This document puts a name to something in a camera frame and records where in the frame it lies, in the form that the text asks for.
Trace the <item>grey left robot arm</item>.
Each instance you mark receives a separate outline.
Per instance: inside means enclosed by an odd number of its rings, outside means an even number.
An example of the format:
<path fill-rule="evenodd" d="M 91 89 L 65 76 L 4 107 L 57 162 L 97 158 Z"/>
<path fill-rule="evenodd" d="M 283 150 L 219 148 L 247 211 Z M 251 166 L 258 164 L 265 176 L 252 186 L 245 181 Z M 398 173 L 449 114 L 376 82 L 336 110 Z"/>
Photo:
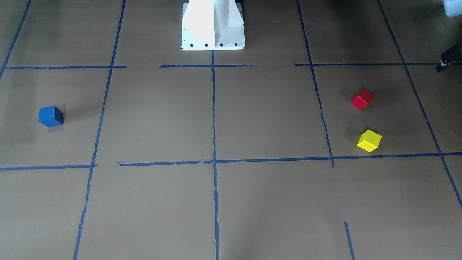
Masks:
<path fill-rule="evenodd" d="M 459 16 L 462 13 L 462 1 L 461 0 L 444 0 L 443 1 L 444 12 L 447 17 Z M 447 69 L 447 67 L 454 64 L 461 64 L 462 62 L 462 43 L 456 43 L 448 50 L 444 51 L 440 55 L 440 64 L 437 65 L 436 71 L 438 73 Z"/>

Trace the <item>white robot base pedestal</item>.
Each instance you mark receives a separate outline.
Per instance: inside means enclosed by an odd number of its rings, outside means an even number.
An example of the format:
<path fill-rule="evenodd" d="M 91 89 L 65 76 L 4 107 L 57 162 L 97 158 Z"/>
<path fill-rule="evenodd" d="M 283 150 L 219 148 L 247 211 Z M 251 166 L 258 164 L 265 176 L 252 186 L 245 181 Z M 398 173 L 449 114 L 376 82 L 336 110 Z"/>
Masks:
<path fill-rule="evenodd" d="M 241 0 L 190 0 L 183 4 L 183 51 L 231 51 L 245 48 Z"/>

